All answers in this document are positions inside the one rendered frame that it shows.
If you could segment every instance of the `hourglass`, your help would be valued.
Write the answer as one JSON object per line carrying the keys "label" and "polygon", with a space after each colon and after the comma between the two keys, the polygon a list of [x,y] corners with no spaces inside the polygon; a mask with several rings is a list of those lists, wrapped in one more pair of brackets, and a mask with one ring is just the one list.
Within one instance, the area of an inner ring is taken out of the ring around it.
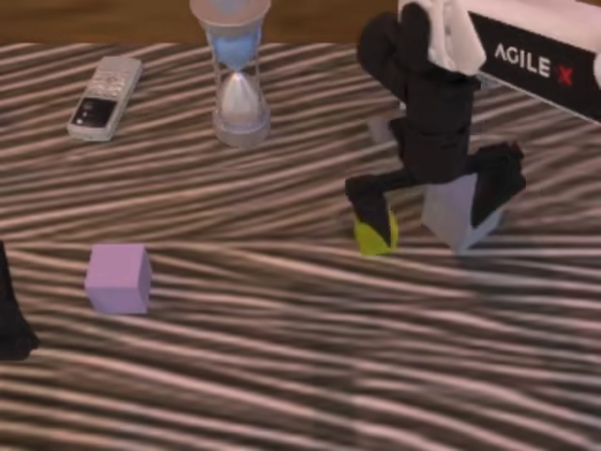
{"label": "hourglass", "polygon": [[228,146],[253,148],[270,134],[258,47],[270,0],[190,0],[207,34],[217,88],[213,127]]}

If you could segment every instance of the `red x logo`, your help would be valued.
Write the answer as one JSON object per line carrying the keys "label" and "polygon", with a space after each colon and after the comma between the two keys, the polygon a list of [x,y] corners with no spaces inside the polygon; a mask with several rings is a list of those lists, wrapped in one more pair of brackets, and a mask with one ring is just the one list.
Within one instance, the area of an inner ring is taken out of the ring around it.
{"label": "red x logo", "polygon": [[560,66],[559,69],[559,82],[562,85],[571,86],[572,85],[572,74],[574,73],[574,69],[567,68],[566,66]]}

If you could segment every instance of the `hourglass base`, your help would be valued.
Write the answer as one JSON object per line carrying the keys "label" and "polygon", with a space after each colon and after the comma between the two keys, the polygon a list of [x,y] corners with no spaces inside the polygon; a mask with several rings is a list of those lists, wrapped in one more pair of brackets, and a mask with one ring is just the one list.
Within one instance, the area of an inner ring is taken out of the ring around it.
{"label": "hourglass base", "polygon": [[227,125],[219,116],[217,111],[213,111],[213,128],[217,138],[231,148],[256,148],[270,135],[270,111],[266,109],[261,121],[251,128],[237,128]]}

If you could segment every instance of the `striped fabric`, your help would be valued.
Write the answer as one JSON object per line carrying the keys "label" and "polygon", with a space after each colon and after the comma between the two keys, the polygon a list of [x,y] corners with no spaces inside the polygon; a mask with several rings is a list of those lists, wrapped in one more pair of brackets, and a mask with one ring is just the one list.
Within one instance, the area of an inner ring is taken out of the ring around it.
{"label": "striped fabric", "polygon": [[[107,54],[146,72],[114,142],[82,144]],[[527,154],[501,229],[455,257],[409,190],[399,252],[363,258],[343,179],[397,164],[365,127],[394,99],[352,46],[261,58],[272,137],[236,150],[208,49],[0,48],[0,239],[43,346],[0,365],[0,450],[601,450],[601,130],[480,93],[474,145]],[[101,241],[147,244],[147,317],[91,308]]]}

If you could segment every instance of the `white remote control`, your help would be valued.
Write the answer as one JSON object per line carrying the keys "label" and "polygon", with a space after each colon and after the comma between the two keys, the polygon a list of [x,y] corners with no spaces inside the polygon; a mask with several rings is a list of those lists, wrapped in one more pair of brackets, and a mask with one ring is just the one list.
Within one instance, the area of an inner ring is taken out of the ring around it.
{"label": "white remote control", "polygon": [[85,141],[110,141],[142,69],[138,59],[105,56],[67,124],[69,135]]}

